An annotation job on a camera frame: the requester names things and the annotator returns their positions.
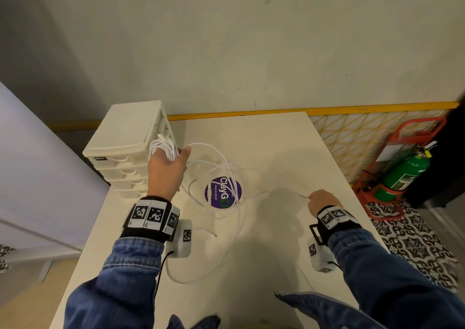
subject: round purple sticker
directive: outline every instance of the round purple sticker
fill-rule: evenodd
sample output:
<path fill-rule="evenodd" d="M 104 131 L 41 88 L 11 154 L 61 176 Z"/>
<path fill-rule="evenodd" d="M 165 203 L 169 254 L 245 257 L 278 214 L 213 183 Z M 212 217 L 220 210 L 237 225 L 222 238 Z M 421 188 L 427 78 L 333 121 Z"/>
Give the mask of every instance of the round purple sticker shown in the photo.
<path fill-rule="evenodd" d="M 242 196 L 242 188 L 239 182 L 237 184 L 237 196 L 239 199 Z M 236 198 L 233 196 L 231 191 L 228 189 L 234 189 L 234 186 L 231 183 L 231 180 L 225 176 L 217 177 L 212 180 L 210 183 L 210 189 L 212 190 L 212 197 L 210 203 L 212 207 L 218 209 L 226 209 L 234 204 Z M 208 186 L 205 187 L 205 199 L 208 201 Z"/>

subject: yellow trim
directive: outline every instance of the yellow trim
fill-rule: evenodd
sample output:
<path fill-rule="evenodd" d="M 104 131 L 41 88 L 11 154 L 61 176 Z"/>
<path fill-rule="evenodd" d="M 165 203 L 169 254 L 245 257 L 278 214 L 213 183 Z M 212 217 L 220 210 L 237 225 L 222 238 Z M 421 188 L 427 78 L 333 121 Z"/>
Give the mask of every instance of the yellow trim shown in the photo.
<path fill-rule="evenodd" d="M 312 108 L 312 109 L 284 109 L 261 111 L 236 111 L 217 112 L 210 114 L 175 114 L 168 115 L 168 120 L 196 120 L 200 118 L 217 118 L 233 116 L 249 116 L 253 114 L 283 114 L 288 112 L 305 112 L 309 116 L 324 116 L 331 114 L 371 114 L 375 112 L 403 112 L 403 111 L 427 111 L 455 109 L 458 102 L 421 102 L 415 104 L 392 104 L 370 106 L 342 106 L 336 108 Z M 77 122 L 50 123 L 48 127 L 53 132 L 78 131 L 85 129 L 97 129 L 101 120 L 88 120 Z"/>

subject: fire extinguisher label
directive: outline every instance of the fire extinguisher label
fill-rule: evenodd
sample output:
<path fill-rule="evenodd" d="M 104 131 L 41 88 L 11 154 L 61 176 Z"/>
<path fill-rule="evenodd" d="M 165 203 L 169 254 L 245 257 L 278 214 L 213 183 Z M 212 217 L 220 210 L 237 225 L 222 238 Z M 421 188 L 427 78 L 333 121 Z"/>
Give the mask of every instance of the fire extinguisher label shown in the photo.
<path fill-rule="evenodd" d="M 408 185 L 410 185 L 410 183 L 413 182 L 413 180 L 416 177 L 417 176 L 412 176 L 411 174 L 404 173 L 404 175 L 401 178 L 399 178 L 395 185 L 392 186 L 392 189 L 396 191 L 403 191 L 408 187 Z"/>

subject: denim jacket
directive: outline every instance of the denim jacket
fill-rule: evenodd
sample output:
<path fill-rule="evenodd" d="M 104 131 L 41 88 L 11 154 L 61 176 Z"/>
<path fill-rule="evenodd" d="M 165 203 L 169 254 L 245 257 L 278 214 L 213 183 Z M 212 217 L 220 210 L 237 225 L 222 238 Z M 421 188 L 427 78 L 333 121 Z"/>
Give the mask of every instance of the denim jacket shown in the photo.
<path fill-rule="evenodd" d="M 463 302 L 402 257 L 389 254 L 370 232 L 360 228 L 336 232 L 329 247 L 360 310 L 315 292 L 275 293 L 321 328 L 465 328 Z M 152 328 L 155 277 L 163 249 L 163 244 L 145 238 L 118 239 L 100 274 L 68 298 L 64 328 Z M 193 328 L 216 329 L 219 323 L 218 316 L 212 315 Z M 172 315 L 168 328 L 184 326 Z"/>

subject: fire extinguisher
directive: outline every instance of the fire extinguisher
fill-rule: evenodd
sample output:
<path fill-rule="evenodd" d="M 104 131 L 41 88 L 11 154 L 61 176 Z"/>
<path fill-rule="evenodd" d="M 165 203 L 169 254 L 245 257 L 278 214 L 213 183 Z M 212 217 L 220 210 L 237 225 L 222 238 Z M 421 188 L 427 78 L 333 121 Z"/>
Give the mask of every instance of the fire extinguisher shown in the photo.
<path fill-rule="evenodd" d="M 388 166 L 386 173 L 380 178 L 380 183 L 393 191 L 404 191 L 430 166 L 431 153 L 428 148 L 432 148 L 435 143 L 428 144 L 424 148 L 418 147 L 413 152 L 410 151 L 396 159 L 390 167 Z M 373 196 L 382 202 L 392 202 L 396 197 L 395 194 L 389 193 L 381 187 L 374 188 L 376 190 Z"/>

